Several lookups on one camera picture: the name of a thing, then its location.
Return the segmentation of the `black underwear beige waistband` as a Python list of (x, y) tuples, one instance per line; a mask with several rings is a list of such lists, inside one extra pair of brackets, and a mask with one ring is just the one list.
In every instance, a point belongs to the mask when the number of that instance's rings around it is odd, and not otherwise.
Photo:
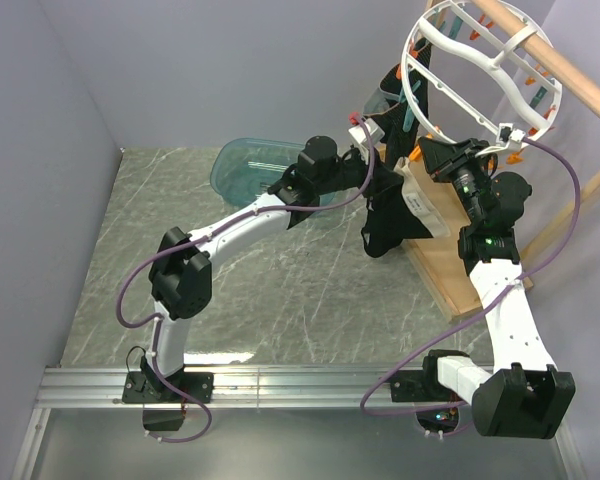
[(372, 258), (383, 256), (405, 239), (450, 236), (447, 222), (402, 161), (393, 170), (377, 162), (363, 196), (367, 216), (361, 236), (364, 251)]

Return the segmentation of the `white round clip hanger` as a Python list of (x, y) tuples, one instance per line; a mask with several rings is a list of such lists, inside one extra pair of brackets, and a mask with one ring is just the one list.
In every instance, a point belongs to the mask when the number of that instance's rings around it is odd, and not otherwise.
[[(529, 131), (524, 131), (526, 136), (533, 140), (538, 140), (553, 127), (562, 100), (562, 84), (558, 80), (550, 78), (540, 70), (532, 67), (516, 53), (516, 49), (528, 37), (537, 34), (544, 41), (548, 37), (539, 25), (534, 20), (528, 18), (524, 12), (508, 3), (504, 3), (503, 6), (514, 17), (523, 22), (522, 32), (513, 35), (505, 42), (499, 40), (485, 25), (467, 13), (463, 1), (443, 1), (429, 8), (418, 18), (411, 29), (403, 47), (400, 63), (402, 88), (405, 89), (406, 100), (413, 109), (420, 125), (429, 134), (432, 134), (433, 138), (446, 143), (454, 141), (441, 128), (431, 123), (420, 110), (409, 85), (408, 76), (410, 70), (417, 70), (428, 81), (431, 87), (444, 94), (456, 106), (475, 120), (479, 126), (493, 134), (495, 138), (500, 123), (494, 124), (488, 116), (482, 114), (468, 100), (453, 90), (446, 82), (435, 75), (429, 67), (423, 66), (416, 60), (415, 54), (410, 53), (410, 50), (422, 38), (426, 39), (432, 47), (436, 47), (443, 52), (467, 61), (488, 75), (502, 90), (504, 97), (509, 101), (517, 116), (530, 127)], [(451, 11), (455, 15), (455, 19), (462, 25), (469, 25), (492, 46), (496, 47), (498, 49), (497, 54), (489, 57), (472, 46), (457, 41), (455, 37), (444, 34), (437, 20), (446, 11)], [(502, 67), (502, 63), (506, 60), (513, 62), (519, 69), (525, 71), (531, 79), (539, 84), (540, 88), (544, 91), (544, 96), (551, 100), (546, 113), (538, 113), (536, 105), (524, 98), (520, 86), (515, 83), (514, 79)]]

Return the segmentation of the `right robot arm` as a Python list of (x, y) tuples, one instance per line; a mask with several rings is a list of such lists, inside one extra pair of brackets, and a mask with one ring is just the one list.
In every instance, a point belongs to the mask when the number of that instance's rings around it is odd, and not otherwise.
[(426, 173), (453, 187), (469, 218), (458, 254), (486, 313), (494, 360), (487, 372), (462, 352), (432, 350), (423, 361), (422, 391), (435, 400), (454, 392), (470, 405), (482, 436), (551, 439), (576, 386), (546, 350), (522, 279), (514, 225), (532, 187), (515, 172), (496, 172), (485, 141), (421, 138), (418, 145)]

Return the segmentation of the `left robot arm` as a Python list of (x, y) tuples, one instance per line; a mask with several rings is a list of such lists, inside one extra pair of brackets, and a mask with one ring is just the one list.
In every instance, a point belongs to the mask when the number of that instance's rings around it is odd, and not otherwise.
[(189, 233), (168, 231), (146, 262), (155, 310), (147, 318), (151, 343), (140, 371), (159, 403), (187, 397), (184, 350), (192, 319), (210, 303), (216, 270), (265, 237), (290, 230), (324, 210), (324, 195), (369, 186), (378, 154), (363, 136), (345, 154), (326, 136), (309, 139), (295, 163), (251, 204), (210, 226)]

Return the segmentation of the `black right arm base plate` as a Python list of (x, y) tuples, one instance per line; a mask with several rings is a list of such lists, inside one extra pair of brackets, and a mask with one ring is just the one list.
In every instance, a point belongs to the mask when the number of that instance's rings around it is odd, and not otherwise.
[(420, 403), (432, 399), (425, 388), (422, 369), (399, 370), (384, 383), (389, 387), (392, 403)]

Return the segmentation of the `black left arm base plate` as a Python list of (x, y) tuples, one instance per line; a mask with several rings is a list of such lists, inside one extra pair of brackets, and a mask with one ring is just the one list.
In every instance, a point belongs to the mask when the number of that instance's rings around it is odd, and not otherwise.
[[(211, 401), (214, 376), (210, 372), (182, 373), (171, 378), (171, 382), (176, 389), (202, 403)], [(124, 404), (168, 404), (186, 402), (186, 399), (157, 377), (131, 371), (126, 375), (121, 401)]]

